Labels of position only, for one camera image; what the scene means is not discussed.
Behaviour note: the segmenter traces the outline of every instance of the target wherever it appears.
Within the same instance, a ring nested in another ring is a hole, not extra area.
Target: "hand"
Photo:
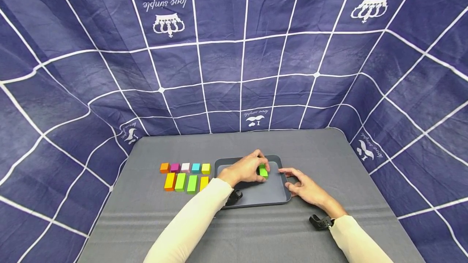
[[[265,182],[264,177],[257,175],[257,168],[260,164],[265,164],[266,170],[270,172],[268,159],[259,149],[256,149],[250,155],[244,156],[235,164],[222,170],[218,178],[233,188],[239,182]]]
[[[299,196],[305,202],[322,208],[332,218],[337,219],[343,215],[347,215],[345,209],[338,201],[301,171],[295,168],[280,168],[279,171],[280,173],[285,173],[286,177],[294,176],[298,178],[299,182],[295,184],[289,182],[284,184],[292,196]]]

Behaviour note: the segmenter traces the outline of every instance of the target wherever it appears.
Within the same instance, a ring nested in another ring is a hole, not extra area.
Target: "plastic tray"
[[[238,183],[234,188],[242,191],[242,198],[236,204],[225,206],[222,209],[284,204],[291,199],[291,193],[284,186],[284,183],[287,182],[286,175],[278,172],[278,168],[283,167],[280,157],[277,155],[266,155],[265,157],[270,164],[268,180],[264,183]],[[240,157],[218,159],[214,163],[214,177],[217,177],[222,169],[233,165],[240,159]]]

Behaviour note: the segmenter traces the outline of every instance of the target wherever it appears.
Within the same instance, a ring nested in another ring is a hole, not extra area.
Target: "left hand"
[[[227,182],[232,188],[239,182],[265,182],[264,177],[257,175],[257,168],[260,164],[265,164],[266,170],[270,172],[268,159],[259,149],[256,149],[250,155],[244,156],[235,164],[222,170],[218,178]]]

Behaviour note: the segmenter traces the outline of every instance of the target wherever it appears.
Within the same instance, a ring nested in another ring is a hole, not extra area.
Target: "crown logo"
[[[362,19],[365,23],[370,17],[381,17],[387,11],[387,0],[363,0],[351,13],[353,19]]]
[[[156,15],[156,20],[153,24],[153,30],[155,33],[167,33],[169,38],[172,38],[173,33],[182,32],[184,29],[184,21],[181,20],[176,13],[168,15]]]

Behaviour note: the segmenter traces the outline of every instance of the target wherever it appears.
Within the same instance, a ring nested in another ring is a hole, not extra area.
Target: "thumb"
[[[301,191],[301,187],[297,187],[295,186],[294,184],[292,183],[289,183],[289,182],[286,182],[286,184],[284,184],[284,186],[286,186],[286,188],[292,192],[292,193],[296,193],[299,195],[299,192]]]
[[[265,182],[265,181],[266,179],[264,177],[257,175],[256,182]]]

